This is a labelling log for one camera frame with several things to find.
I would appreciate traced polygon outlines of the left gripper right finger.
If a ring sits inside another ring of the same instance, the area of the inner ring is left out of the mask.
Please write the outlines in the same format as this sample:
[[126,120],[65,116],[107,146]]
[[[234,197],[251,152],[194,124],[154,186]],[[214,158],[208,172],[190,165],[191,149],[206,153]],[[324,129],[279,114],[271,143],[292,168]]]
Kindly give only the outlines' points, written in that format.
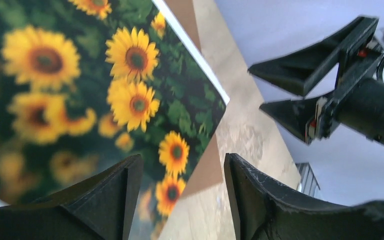
[[339,205],[303,194],[227,153],[224,175],[238,240],[384,240],[384,200]]

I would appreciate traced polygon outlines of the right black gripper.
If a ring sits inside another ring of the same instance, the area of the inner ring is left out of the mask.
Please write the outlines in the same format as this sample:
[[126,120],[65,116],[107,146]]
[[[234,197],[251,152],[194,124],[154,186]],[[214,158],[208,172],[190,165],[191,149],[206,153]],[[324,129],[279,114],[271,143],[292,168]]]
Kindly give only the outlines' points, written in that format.
[[339,65],[333,91],[265,102],[259,109],[307,145],[342,124],[384,146],[384,43],[375,35],[378,22],[358,16],[315,44],[251,65],[251,75],[302,97]]

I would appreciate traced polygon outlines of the brown backing board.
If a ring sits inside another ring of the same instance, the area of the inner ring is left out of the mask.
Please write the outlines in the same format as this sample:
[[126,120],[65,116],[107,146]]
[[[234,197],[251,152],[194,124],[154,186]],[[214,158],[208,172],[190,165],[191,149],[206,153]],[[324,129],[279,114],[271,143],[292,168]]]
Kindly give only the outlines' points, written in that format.
[[[201,52],[198,26],[192,0],[167,0],[165,2],[188,34],[198,52]],[[216,135],[208,146],[191,174],[181,198],[185,199],[223,181],[222,167]]]

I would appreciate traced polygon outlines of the aluminium rail frame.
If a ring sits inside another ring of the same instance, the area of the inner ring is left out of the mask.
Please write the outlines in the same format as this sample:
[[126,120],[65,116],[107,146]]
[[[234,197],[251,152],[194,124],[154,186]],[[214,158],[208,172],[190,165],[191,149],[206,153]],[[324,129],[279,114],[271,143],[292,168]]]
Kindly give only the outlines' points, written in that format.
[[308,162],[296,163],[296,168],[301,176],[297,191],[310,197],[322,200],[321,189]]

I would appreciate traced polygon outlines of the sunflower photo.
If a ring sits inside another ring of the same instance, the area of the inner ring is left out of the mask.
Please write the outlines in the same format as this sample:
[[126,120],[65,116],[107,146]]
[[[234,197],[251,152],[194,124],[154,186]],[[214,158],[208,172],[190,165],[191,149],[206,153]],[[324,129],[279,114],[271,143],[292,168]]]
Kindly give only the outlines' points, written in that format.
[[163,0],[0,0],[0,207],[140,155],[127,240],[156,240],[228,102]]

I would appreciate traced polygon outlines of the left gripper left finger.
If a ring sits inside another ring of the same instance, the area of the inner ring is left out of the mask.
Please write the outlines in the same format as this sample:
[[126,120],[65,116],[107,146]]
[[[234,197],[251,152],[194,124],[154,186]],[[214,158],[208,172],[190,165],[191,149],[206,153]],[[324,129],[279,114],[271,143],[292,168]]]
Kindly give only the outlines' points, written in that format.
[[0,240],[128,239],[143,165],[131,155],[31,203],[0,207]]

